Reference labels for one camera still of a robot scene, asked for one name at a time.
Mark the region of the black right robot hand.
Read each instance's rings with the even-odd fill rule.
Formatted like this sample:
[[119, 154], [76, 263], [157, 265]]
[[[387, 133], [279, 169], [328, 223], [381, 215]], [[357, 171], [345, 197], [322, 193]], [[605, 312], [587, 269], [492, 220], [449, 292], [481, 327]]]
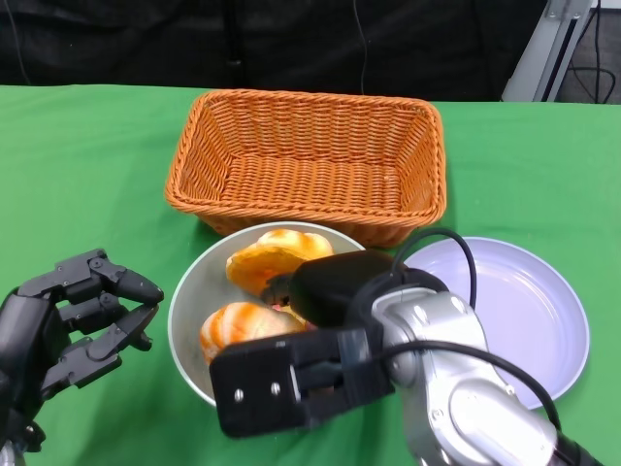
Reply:
[[290, 307], [316, 327], [374, 328], [371, 306], [381, 292], [364, 298], [358, 294], [368, 282], [388, 275], [392, 265], [390, 255], [375, 250], [312, 259], [268, 279], [259, 297], [268, 305]]

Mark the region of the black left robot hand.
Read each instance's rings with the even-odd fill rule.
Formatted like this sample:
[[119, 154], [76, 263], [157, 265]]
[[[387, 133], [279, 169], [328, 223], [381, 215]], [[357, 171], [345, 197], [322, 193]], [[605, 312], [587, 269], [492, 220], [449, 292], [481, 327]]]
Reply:
[[1, 417], [32, 419], [58, 392], [117, 368], [127, 347], [150, 350], [145, 329], [163, 298], [159, 286], [102, 249], [12, 290], [1, 305]]

